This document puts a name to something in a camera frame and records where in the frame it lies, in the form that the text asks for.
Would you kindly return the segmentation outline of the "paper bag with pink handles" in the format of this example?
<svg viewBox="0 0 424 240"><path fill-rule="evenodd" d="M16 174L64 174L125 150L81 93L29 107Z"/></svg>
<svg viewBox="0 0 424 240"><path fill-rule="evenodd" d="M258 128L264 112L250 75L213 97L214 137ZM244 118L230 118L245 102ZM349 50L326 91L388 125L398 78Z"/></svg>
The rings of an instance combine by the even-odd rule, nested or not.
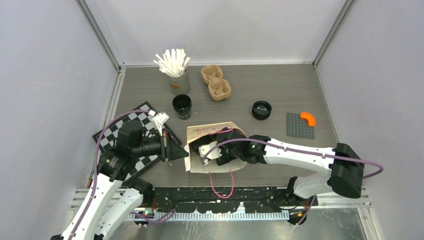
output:
<svg viewBox="0 0 424 240"><path fill-rule="evenodd" d="M216 160L210 160L207 165L202 165L202 158L200 154L196 154L193 151L191 143L202 136L212 135L214 138L218 133L229 132L230 130L239 130L241 134L245 135L244 131L241 130L235 123L232 121L228 122L219 122L219 123L210 123L203 125L194 125L188 126L186 129L186 138L187 142L184 146L184 149L189 152L189 156L184 158L185 170L190 173L200 173L200 174L209 174L209 181L212 187L212 191L216 196L221 199L228 199L233 195L235 180L233 172L244 168L247 164L240 159L236 158L231 162L218 165ZM231 191L228 194L219 193L215 190L212 174L218 173L230 173L231 176Z"/></svg>

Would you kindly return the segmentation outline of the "brown cardboard cup carrier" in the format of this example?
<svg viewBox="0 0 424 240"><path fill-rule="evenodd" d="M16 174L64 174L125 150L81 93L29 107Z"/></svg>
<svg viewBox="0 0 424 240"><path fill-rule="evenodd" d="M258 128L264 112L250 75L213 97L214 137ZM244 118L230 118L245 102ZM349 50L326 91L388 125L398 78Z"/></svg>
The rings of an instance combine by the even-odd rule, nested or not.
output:
<svg viewBox="0 0 424 240"><path fill-rule="evenodd" d="M200 72L203 82L207 84L209 95L214 101L221 101L231 96L231 86L223 78L223 71L218 65L204 66Z"/></svg>

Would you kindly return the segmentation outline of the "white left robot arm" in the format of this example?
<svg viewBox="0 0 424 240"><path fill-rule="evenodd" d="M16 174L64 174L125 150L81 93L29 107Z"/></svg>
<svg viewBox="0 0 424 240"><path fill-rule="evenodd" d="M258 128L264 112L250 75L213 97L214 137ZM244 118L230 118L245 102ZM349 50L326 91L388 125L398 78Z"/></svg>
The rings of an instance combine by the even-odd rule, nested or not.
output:
<svg viewBox="0 0 424 240"><path fill-rule="evenodd" d="M113 195L141 157L157 156L167 162L189 156L183 147L171 140L166 128L161 127L151 137L144 133L138 120L123 123L114 146L99 157L95 179L74 219L65 231L52 236L53 240L106 240L130 212L153 202L153 185L137 178L128 184L121 199L106 211Z"/></svg>

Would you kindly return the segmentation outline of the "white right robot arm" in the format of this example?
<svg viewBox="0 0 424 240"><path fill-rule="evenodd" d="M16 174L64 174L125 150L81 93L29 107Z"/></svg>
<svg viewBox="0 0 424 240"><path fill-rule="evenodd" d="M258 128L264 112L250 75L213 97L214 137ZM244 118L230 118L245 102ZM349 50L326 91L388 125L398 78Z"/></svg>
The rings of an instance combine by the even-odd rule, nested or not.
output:
<svg viewBox="0 0 424 240"><path fill-rule="evenodd" d="M264 135L246 137L236 130L218 133L215 140L226 154L248 164L289 165L313 171L312 175L289 179L285 198L291 205L330 192L350 199L361 196L364 164L356 162L358 156L347 144L313 148Z"/></svg>

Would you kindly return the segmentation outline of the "stack of black cups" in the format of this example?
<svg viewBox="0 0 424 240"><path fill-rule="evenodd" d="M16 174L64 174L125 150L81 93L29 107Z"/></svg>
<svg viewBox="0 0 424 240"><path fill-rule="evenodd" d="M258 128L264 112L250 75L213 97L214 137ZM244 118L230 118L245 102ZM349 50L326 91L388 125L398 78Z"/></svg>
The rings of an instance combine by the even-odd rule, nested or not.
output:
<svg viewBox="0 0 424 240"><path fill-rule="evenodd" d="M179 94L172 100L173 109L182 120L187 120L191 116L192 100L186 94Z"/></svg>

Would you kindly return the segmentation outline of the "grey lego baseplate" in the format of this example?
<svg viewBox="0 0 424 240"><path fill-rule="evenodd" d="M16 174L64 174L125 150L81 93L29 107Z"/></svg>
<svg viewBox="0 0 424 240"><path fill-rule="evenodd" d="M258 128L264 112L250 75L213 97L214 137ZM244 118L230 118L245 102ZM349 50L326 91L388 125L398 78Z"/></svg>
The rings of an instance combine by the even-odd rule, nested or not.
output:
<svg viewBox="0 0 424 240"><path fill-rule="evenodd" d="M301 119L300 113L286 114L286 134L289 137L315 139L315 129L309 126L305 119Z"/></svg>

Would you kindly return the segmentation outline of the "grey straw holder cup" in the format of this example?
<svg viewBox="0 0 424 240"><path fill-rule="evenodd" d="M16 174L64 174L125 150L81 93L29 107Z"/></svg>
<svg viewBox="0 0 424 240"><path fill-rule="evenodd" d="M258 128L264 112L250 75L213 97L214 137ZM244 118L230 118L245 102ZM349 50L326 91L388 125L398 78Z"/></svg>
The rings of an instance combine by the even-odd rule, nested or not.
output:
<svg viewBox="0 0 424 240"><path fill-rule="evenodd" d="M171 92L177 96L177 95L188 95L191 91L190 86L190 80L189 80L189 74L187 71L184 72L184 74L180 77L173 78L168 77L168 83L171 88Z"/></svg>

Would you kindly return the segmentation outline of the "black white chessboard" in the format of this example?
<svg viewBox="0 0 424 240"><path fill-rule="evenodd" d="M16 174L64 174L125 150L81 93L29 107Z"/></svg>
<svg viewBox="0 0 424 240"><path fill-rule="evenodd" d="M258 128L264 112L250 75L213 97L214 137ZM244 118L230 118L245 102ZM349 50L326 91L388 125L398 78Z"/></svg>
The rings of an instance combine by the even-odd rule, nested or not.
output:
<svg viewBox="0 0 424 240"><path fill-rule="evenodd" d="M187 157L182 141L167 125L168 115L155 112L146 101L108 123L92 138L99 144L99 171L129 185L158 161Z"/></svg>

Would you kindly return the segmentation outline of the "orange small object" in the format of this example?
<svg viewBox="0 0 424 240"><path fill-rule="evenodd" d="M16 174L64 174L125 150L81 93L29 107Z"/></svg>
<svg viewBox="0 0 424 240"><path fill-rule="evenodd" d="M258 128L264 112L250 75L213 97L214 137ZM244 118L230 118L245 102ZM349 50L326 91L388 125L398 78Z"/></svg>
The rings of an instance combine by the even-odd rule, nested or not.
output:
<svg viewBox="0 0 424 240"><path fill-rule="evenodd" d="M316 126L316 119L315 117L308 112L301 112L300 113L300 119L306 121L307 125L309 127L315 127Z"/></svg>

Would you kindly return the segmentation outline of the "white paper straws bundle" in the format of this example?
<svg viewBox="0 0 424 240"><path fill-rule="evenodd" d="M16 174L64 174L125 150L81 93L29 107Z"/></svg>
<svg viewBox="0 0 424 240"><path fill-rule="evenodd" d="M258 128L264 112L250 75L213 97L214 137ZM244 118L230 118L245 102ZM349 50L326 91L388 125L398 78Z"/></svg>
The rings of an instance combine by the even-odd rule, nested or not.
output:
<svg viewBox="0 0 424 240"><path fill-rule="evenodd" d="M159 71L174 79L180 78L186 73L191 60L182 48L166 49L162 56L159 54L155 56L157 59L153 62L158 65Z"/></svg>

